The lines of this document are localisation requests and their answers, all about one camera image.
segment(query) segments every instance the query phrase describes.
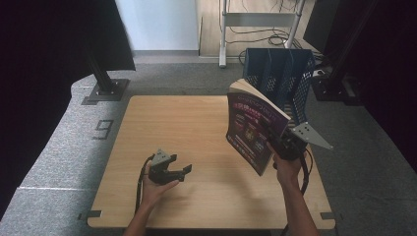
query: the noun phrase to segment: wrist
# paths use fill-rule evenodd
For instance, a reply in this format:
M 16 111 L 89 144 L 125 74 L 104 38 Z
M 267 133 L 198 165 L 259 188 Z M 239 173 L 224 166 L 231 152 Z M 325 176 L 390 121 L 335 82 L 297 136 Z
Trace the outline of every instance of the wrist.
M 141 205 L 144 205 L 149 208 L 154 208 L 158 202 L 158 197 L 153 196 L 143 196 L 141 200 Z
M 141 204 L 139 205 L 138 211 L 142 213 L 151 213 L 153 208 L 154 208 L 154 205 L 151 205 L 146 202 L 141 202 Z
M 300 185 L 298 183 L 298 179 L 288 180 L 285 182 L 281 182 L 282 192 L 288 194 L 294 194 L 300 192 Z

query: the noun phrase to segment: gray carpet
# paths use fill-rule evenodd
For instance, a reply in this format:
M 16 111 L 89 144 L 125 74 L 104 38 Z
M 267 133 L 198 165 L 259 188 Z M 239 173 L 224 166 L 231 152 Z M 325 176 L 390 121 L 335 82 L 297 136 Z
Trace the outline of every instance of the gray carpet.
M 137 64 L 137 72 L 109 73 L 112 79 L 130 80 L 121 101 L 87 106 L 82 101 L 95 85 L 94 77 L 73 84 L 67 112 L 16 191 L 0 223 L 0 235 L 121 235 L 121 229 L 92 229 L 85 217 L 129 98 L 226 94 L 242 72 L 240 64 L 230 63 L 227 69 L 214 63 Z M 310 124 L 334 146 L 334 150 L 313 147 L 336 218 L 336 227 L 322 235 L 417 235 L 417 175 L 366 109 L 317 102 L 310 92 L 306 113 Z M 110 120 L 106 137 L 106 131 L 96 128 L 99 121 Z M 175 233 L 277 235 L 279 230 Z

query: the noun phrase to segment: blue plastic container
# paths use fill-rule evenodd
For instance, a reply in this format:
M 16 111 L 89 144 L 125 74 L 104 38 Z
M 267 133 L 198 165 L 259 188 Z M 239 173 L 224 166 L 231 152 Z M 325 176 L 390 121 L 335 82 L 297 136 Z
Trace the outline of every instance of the blue plastic container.
M 243 78 L 299 125 L 307 121 L 305 107 L 315 65 L 309 49 L 248 48 Z

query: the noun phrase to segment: black cable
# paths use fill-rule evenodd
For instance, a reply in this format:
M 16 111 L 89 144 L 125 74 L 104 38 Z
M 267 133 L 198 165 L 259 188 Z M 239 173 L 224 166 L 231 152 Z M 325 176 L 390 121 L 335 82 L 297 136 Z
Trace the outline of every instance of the black cable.
M 303 185 L 301 186 L 301 194 L 304 196 L 304 193 L 306 193 L 307 190 L 307 186 L 309 186 L 309 181 L 310 181 L 310 173 L 309 173 L 309 169 L 307 168 L 307 162 L 306 162 L 306 158 L 300 157 L 300 161 L 301 161 L 301 167 L 303 168 L 303 173 L 304 173 L 304 178 L 303 178 Z
M 270 12 L 270 13 L 272 12 L 272 9 L 273 9 L 276 5 L 278 5 L 278 0 L 276 0 L 275 4 L 274 4 L 274 5 L 270 8 L 270 10 L 269 10 L 269 12 Z
M 272 31 L 273 29 L 259 29 L 259 30 L 253 30 L 253 31 L 236 31 L 232 27 L 229 27 L 230 30 L 234 33 L 254 33 L 254 32 L 263 32 L 263 31 Z
M 141 193 L 142 193 L 142 182 L 144 181 L 145 171 L 147 169 L 147 164 L 150 160 L 153 160 L 154 154 L 145 161 L 144 166 L 142 167 L 141 174 L 139 175 L 138 180 L 138 189 L 136 190 L 136 205 L 135 213 L 138 211 L 139 205 L 141 204 Z
M 239 61 L 240 64 L 245 65 L 245 63 L 242 61 L 242 54 L 245 53 L 245 57 L 246 57 L 246 50 L 243 50 L 241 53 L 239 53 Z
M 281 0 L 281 5 L 279 6 L 279 11 L 278 12 L 281 12 L 283 4 L 284 4 L 284 0 Z
M 279 33 L 276 32 L 276 31 L 279 31 L 279 32 L 284 33 L 285 35 L 289 36 L 289 33 L 288 32 L 286 32 L 284 30 L 281 30 L 281 29 L 276 29 L 275 27 L 272 28 L 272 31 L 275 34 L 279 34 Z
M 311 161 L 310 170 L 309 170 L 309 175 L 310 175 L 310 173 L 312 172 L 312 169 L 313 169 L 313 156 L 312 156 L 312 153 L 308 149 L 306 149 L 306 151 L 310 155 L 310 161 Z
M 248 12 L 248 9 L 245 7 L 245 3 L 243 2 L 243 0 L 242 0 L 242 6 L 246 10 L 246 12 Z
M 275 38 L 280 39 L 280 40 L 281 40 L 281 42 L 279 42 L 279 43 L 273 42 L 272 40 L 273 40 L 273 39 L 275 39 Z M 282 37 L 282 36 L 280 36 L 280 35 L 278 35 L 278 34 L 273 34 L 273 35 L 271 35 L 271 36 L 269 37 L 269 39 L 268 39 L 268 43 L 269 43 L 270 45 L 280 46 L 280 45 L 284 45 L 284 40 L 285 40 L 285 37 Z
M 264 37 L 264 38 L 260 38 L 260 39 L 256 39 L 256 40 L 236 40 L 236 41 L 227 41 L 227 43 L 232 44 L 232 43 L 236 43 L 236 42 L 257 42 L 257 41 L 264 41 L 264 40 L 269 40 L 269 37 Z

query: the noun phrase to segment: white wall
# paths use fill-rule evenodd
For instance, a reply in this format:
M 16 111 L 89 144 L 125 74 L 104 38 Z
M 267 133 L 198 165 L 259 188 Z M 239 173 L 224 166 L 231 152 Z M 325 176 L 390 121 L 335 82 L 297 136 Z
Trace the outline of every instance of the white wall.
M 198 50 L 196 0 L 116 0 L 132 50 Z

